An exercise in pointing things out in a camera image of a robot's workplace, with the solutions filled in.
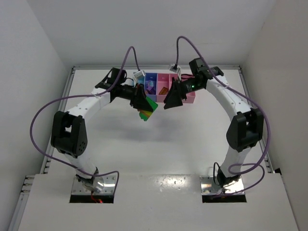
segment gray wall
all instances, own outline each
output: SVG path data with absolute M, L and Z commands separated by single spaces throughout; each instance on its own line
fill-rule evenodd
M 277 1 L 244 63 L 250 93 L 269 115 L 270 156 L 302 231 L 308 230 L 307 12 L 306 0 Z
M 176 59 L 188 36 L 211 64 L 244 61 L 275 0 L 28 0 L 68 65 L 119 64 L 136 46 L 140 64 Z M 180 63 L 196 58 L 180 43 Z M 130 56 L 128 64 L 134 64 Z
M 42 156 L 29 138 L 31 119 L 62 94 L 67 75 L 26 0 L 0 1 L 0 231 L 9 226 L 25 175 L 40 170 Z M 47 147 L 57 107 L 36 123 L 41 148 Z

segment wall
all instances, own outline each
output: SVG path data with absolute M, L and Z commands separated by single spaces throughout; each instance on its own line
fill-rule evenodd
M 302 231 L 308 230 L 307 22 L 308 1 L 277 1 L 244 63 L 250 93 L 269 116 L 270 156 Z
M 140 64 L 170 64 L 188 36 L 211 64 L 243 61 L 275 0 L 28 0 L 68 65 L 119 64 L 136 46 Z M 180 63 L 196 58 L 180 43 Z M 128 64 L 134 64 L 130 57 Z
M 0 1 L 0 31 L 0 231 L 6 231 L 25 175 L 41 167 L 42 156 L 29 138 L 31 119 L 62 94 L 68 71 L 26 0 Z M 36 123 L 41 148 L 47 147 L 57 107 Z

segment divided storage bin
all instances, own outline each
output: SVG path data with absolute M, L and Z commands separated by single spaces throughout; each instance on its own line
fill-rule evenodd
M 144 91 L 147 96 L 158 103 L 163 103 L 168 94 L 172 78 L 178 78 L 177 74 L 162 74 L 162 73 L 146 73 L 144 78 L 138 79 L 138 83 L 144 85 Z M 188 93 L 187 100 L 182 100 L 183 103 L 193 103 L 195 92 Z

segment white tabletop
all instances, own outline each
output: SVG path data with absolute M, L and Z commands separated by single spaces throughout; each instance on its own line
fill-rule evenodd
M 77 70 L 69 95 L 90 93 L 106 73 Z M 224 73 L 231 86 L 244 92 L 237 70 Z M 69 100 L 66 110 L 79 101 Z M 266 174 L 261 184 L 248 190 L 247 203 L 202 203 L 199 176 L 224 160 L 229 124 L 206 90 L 196 93 L 193 104 L 179 108 L 164 110 L 159 103 L 147 122 L 129 101 L 114 100 L 87 124 L 87 151 L 100 173 L 120 171 L 114 204 L 70 204 L 75 171 L 52 161 L 47 175 L 35 177 L 19 230 L 296 231 L 278 174 Z M 56 150 L 53 155 L 65 159 Z M 246 161 L 260 156 L 258 144 Z M 245 186 L 260 175 L 259 169 L 244 175 Z

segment metal base plate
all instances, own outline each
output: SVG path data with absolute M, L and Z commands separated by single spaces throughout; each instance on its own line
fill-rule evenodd
M 225 195 L 228 196 L 229 193 L 236 193 L 240 190 L 244 189 L 242 177 L 239 178 L 238 181 L 233 181 L 228 185 L 225 185 L 224 188 L 220 188 L 220 186 L 213 185 L 213 176 L 200 176 L 200 184 L 201 184 L 201 194 L 202 196 L 213 196 L 222 193 L 222 190 L 225 190 Z M 244 192 L 239 192 L 233 194 L 234 196 L 245 195 Z
M 103 178 L 103 182 L 104 182 L 103 190 L 101 193 L 95 193 L 95 195 L 112 196 L 115 190 L 116 176 L 108 175 L 108 176 L 104 176 L 101 178 Z M 78 182 L 77 178 L 75 177 L 71 195 L 89 196 L 91 195 L 91 191 L 85 189 L 82 185 L 82 182 Z

